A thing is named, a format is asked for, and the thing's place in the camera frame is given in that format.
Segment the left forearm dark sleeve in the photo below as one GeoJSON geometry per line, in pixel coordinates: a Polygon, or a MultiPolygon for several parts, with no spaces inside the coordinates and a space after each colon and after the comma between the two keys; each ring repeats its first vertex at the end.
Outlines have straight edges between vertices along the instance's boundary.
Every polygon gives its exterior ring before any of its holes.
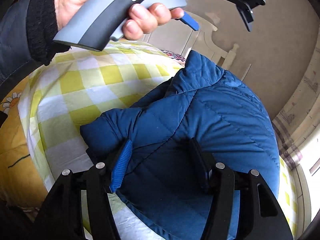
{"type": "Polygon", "coordinates": [[[1,99],[41,65],[69,46],[53,42],[57,34],[54,0],[20,0],[1,20],[1,99]]]}

